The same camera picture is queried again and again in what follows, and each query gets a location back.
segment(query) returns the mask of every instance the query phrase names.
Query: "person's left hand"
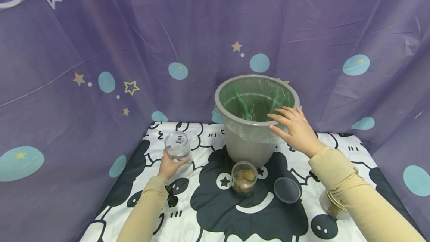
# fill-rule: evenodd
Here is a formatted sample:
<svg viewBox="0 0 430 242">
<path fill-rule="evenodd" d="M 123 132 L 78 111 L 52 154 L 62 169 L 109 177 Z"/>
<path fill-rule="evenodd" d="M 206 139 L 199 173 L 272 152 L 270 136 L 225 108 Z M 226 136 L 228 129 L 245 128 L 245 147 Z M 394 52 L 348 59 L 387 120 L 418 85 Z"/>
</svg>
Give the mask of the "person's left hand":
<svg viewBox="0 0 430 242">
<path fill-rule="evenodd" d="M 190 160 L 189 157 L 180 160 L 179 162 L 175 162 L 172 160 L 170 155 L 167 153 L 166 149 L 164 149 L 163 157 L 161 157 L 160 169 L 158 171 L 158 175 L 166 178 L 167 180 L 173 176 L 173 174 L 178 171 L 182 165 L 187 163 Z"/>
</svg>

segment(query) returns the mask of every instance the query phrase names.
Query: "black star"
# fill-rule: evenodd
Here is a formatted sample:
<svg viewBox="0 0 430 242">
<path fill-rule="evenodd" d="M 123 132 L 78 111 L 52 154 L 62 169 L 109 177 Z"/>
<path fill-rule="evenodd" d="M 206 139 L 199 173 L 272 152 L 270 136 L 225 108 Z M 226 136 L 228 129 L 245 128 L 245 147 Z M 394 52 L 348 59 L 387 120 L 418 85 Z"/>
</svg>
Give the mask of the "black star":
<svg viewBox="0 0 430 242">
<path fill-rule="evenodd" d="M 228 183 L 230 182 L 229 180 L 227 180 L 227 177 L 224 177 L 224 179 L 220 180 L 221 182 L 221 186 L 228 186 Z"/>
<path fill-rule="evenodd" d="M 257 168 L 257 173 L 262 176 L 264 174 L 264 170 L 261 168 Z"/>
</svg>

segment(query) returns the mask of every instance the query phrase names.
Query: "gray trash bin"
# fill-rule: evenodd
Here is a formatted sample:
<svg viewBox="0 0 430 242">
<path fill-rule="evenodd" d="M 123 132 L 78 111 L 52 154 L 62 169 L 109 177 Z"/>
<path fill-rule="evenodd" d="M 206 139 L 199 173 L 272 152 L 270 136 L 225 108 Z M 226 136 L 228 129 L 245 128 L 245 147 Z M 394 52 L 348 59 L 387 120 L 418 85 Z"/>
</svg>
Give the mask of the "gray trash bin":
<svg viewBox="0 0 430 242">
<path fill-rule="evenodd" d="M 283 106 L 297 108 L 300 103 L 295 90 L 283 81 L 264 75 L 242 75 L 218 87 L 215 106 L 224 121 L 230 158 L 259 167 L 272 157 L 276 144 L 284 142 L 269 129 L 270 125 L 283 127 L 267 114 Z"/>
</svg>

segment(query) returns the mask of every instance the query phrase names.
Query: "glass jar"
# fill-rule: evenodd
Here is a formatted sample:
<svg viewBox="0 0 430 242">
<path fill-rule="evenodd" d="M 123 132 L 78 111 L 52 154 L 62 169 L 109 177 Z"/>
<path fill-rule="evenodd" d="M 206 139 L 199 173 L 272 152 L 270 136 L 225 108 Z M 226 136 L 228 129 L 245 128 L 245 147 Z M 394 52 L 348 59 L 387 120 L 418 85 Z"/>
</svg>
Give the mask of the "glass jar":
<svg viewBox="0 0 430 242">
<path fill-rule="evenodd" d="M 350 216 L 341 200 L 336 200 L 327 190 L 320 195 L 320 205 L 325 213 L 337 220 L 344 220 Z"/>
</svg>

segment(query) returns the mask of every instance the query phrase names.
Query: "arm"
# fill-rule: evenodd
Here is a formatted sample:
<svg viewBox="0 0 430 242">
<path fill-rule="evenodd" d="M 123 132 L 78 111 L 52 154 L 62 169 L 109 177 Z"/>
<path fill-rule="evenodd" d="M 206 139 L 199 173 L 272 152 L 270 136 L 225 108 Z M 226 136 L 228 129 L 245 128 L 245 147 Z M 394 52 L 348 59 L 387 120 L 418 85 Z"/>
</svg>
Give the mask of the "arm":
<svg viewBox="0 0 430 242">
<path fill-rule="evenodd" d="M 165 186 L 167 180 L 161 176 L 152 177 L 142 195 L 125 221 L 116 242 L 149 242 L 155 224 L 167 201 Z"/>
<path fill-rule="evenodd" d="M 410 223 L 358 174 L 340 151 L 325 147 L 309 160 L 312 172 L 347 208 L 369 242 L 425 242 Z"/>
<path fill-rule="evenodd" d="M 347 208 L 368 242 L 425 242 L 424 238 L 375 189 L 340 151 L 324 145 L 314 134 L 300 108 L 275 109 L 269 118 L 286 126 L 270 129 L 293 148 L 310 158 L 312 171 L 337 200 Z"/>
</svg>

